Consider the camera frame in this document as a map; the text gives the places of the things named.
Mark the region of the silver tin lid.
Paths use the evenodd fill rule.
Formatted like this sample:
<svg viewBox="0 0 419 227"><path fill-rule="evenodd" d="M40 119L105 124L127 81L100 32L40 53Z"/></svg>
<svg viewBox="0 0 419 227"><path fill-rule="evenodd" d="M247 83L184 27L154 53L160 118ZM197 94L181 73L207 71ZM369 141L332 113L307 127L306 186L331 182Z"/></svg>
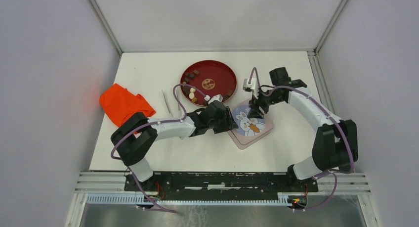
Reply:
<svg viewBox="0 0 419 227"><path fill-rule="evenodd" d="M253 130L255 133L259 133L262 129L270 129L274 127L272 121L269 118L256 119L248 118L249 113L249 101L245 100L233 108L230 109L233 115L234 121L238 124L238 128L242 128L246 132Z"/></svg>

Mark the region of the pink compartment box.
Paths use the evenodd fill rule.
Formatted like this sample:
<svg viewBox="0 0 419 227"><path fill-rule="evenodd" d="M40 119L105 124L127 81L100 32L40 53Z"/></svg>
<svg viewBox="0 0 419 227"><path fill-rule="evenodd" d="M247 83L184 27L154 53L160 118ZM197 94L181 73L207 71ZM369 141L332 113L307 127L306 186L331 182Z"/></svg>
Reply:
<svg viewBox="0 0 419 227"><path fill-rule="evenodd" d="M251 146L252 144L258 142L265 136L269 135L272 131L270 129L262 129L259 133L255 133L253 130L245 131L242 128L234 129L228 131L227 133L235 143L235 145L240 149L246 149L247 147Z"/></svg>

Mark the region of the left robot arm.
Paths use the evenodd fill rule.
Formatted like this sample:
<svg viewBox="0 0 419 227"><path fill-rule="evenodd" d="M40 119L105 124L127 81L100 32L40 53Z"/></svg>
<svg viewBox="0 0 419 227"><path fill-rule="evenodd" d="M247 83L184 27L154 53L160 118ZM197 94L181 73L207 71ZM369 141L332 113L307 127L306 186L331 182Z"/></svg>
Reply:
<svg viewBox="0 0 419 227"><path fill-rule="evenodd" d="M194 137L213 130L215 134L238 128L231 110L222 102L211 102L205 108L188 112L180 118L152 119L142 112L132 115L112 135L112 158L120 159L136 177L136 184L143 191L155 186L154 171L145 156L153 143L173 137Z"/></svg>

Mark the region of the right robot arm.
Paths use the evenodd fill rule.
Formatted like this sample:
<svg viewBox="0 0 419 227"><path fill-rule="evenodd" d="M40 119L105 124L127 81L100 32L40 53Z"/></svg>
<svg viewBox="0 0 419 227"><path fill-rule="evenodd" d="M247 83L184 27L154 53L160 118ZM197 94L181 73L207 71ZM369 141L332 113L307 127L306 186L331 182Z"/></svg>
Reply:
<svg viewBox="0 0 419 227"><path fill-rule="evenodd" d="M333 114L313 97L305 82L291 79L285 67L276 68L269 75L272 86L265 91L256 68L244 80L243 90L252 93L248 117L262 119L270 106L286 102L302 115L316 133L311 155L288 167L286 187L299 191L305 186L306 179L354 172L358 159L355 122Z"/></svg>

